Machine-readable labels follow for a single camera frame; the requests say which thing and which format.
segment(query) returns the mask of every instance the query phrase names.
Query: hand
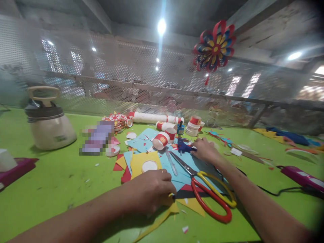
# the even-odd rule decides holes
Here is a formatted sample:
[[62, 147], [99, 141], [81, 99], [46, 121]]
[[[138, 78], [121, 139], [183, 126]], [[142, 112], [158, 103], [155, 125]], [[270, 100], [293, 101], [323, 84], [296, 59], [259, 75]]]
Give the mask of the hand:
[[203, 139], [197, 138], [191, 146], [195, 146], [197, 151], [191, 151], [190, 153], [202, 161], [209, 162], [216, 167], [224, 161], [223, 157], [215, 148], [214, 142], [208, 142], [205, 137]]
[[149, 170], [122, 185], [125, 198], [129, 201], [128, 212], [152, 214], [163, 198], [177, 193], [167, 170]]

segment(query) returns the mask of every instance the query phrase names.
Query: kettle lid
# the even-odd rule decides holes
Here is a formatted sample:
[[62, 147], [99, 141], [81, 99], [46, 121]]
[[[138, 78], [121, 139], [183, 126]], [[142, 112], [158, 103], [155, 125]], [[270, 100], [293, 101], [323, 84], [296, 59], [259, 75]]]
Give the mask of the kettle lid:
[[25, 107], [25, 113], [30, 118], [51, 117], [63, 114], [63, 110], [59, 105], [51, 101], [51, 106], [46, 107], [42, 101], [30, 99]]

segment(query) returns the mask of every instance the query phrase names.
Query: red scissors handle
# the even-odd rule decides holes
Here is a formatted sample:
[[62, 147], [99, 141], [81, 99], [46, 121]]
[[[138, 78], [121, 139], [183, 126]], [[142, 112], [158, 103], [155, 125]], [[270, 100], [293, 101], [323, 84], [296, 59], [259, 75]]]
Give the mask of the red scissors handle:
[[[222, 206], [223, 209], [225, 209], [226, 211], [226, 215], [219, 215], [217, 213], [215, 213], [214, 211], [212, 211], [202, 200], [202, 198], [200, 197], [199, 193], [197, 192], [197, 188], [196, 185], [198, 187], [200, 187], [202, 190], [204, 190], [206, 193], [208, 193], [216, 202], [218, 202], [218, 204], [220, 204]], [[222, 222], [222, 223], [229, 223], [232, 220], [232, 212], [231, 209], [229, 208], [229, 206], [222, 200], [220, 199], [215, 193], [213, 193], [211, 190], [209, 190], [208, 188], [204, 187], [202, 184], [200, 184], [195, 178], [192, 178], [191, 180], [191, 186], [193, 189], [193, 192], [195, 193], [195, 196], [197, 198], [197, 201], [199, 202], [199, 204], [202, 206], [202, 208], [210, 215], [212, 216], [214, 219]]]

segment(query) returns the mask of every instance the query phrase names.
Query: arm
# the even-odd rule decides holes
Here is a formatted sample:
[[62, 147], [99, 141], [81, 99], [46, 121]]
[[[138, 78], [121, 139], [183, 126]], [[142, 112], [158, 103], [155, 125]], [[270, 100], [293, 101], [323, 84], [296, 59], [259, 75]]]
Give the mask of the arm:
[[151, 170], [36, 225], [10, 242], [88, 242], [104, 225], [123, 214], [155, 212], [170, 192], [177, 192], [171, 175], [166, 170]]
[[307, 242], [310, 232], [237, 168], [223, 158], [206, 138], [192, 146], [196, 157], [217, 167], [234, 189], [264, 242]]

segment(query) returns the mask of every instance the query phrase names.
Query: scissor blade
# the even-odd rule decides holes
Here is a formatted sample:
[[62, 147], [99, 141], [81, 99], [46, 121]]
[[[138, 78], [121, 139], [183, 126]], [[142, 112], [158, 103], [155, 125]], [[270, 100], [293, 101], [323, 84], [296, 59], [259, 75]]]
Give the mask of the scissor blade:
[[169, 153], [175, 158], [175, 160], [185, 169], [185, 171], [188, 172], [189, 175], [195, 176], [197, 175], [197, 171], [193, 170], [189, 165], [187, 165], [185, 162], [183, 162], [182, 159], [180, 159], [174, 152], [169, 151]]

